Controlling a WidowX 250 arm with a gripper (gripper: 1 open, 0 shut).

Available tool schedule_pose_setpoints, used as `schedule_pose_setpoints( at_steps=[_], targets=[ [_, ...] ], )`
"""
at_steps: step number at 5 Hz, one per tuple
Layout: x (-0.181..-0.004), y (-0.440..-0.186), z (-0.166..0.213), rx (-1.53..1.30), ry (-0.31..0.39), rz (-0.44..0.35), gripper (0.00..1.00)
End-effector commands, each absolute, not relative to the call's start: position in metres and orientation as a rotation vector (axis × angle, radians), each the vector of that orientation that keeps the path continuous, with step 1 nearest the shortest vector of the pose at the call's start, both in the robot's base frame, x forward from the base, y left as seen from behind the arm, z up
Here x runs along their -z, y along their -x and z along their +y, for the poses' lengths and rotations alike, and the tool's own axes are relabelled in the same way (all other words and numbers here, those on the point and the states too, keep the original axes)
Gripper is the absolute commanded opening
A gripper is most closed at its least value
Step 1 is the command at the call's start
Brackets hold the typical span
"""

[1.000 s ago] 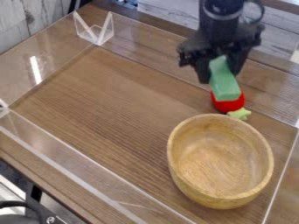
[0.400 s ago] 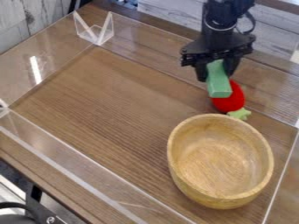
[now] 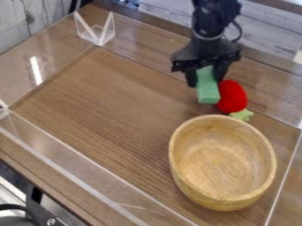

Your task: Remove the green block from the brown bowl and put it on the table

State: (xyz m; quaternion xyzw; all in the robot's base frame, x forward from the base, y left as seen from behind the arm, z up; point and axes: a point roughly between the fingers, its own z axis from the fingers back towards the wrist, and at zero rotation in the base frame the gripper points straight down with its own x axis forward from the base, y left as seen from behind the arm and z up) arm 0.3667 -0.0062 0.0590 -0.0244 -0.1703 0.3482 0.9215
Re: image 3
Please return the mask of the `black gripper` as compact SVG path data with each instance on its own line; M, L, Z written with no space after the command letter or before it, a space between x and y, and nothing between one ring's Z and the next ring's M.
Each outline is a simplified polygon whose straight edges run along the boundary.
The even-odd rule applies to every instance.
M185 72L185 83L196 86L196 70L204 66L213 66L213 76L220 82L227 74L228 66L240 59L243 44L216 37L204 37L195 30L191 31L188 44L170 54L170 71Z

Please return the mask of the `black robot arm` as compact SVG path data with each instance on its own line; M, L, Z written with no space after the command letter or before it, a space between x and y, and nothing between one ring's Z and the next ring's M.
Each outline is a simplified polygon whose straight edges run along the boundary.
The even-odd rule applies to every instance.
M196 71L213 67L213 78L220 82L229 65L240 60L241 26L236 23L241 4L237 0L191 0L191 38L188 44L169 57L170 72L185 74L185 83L196 86Z

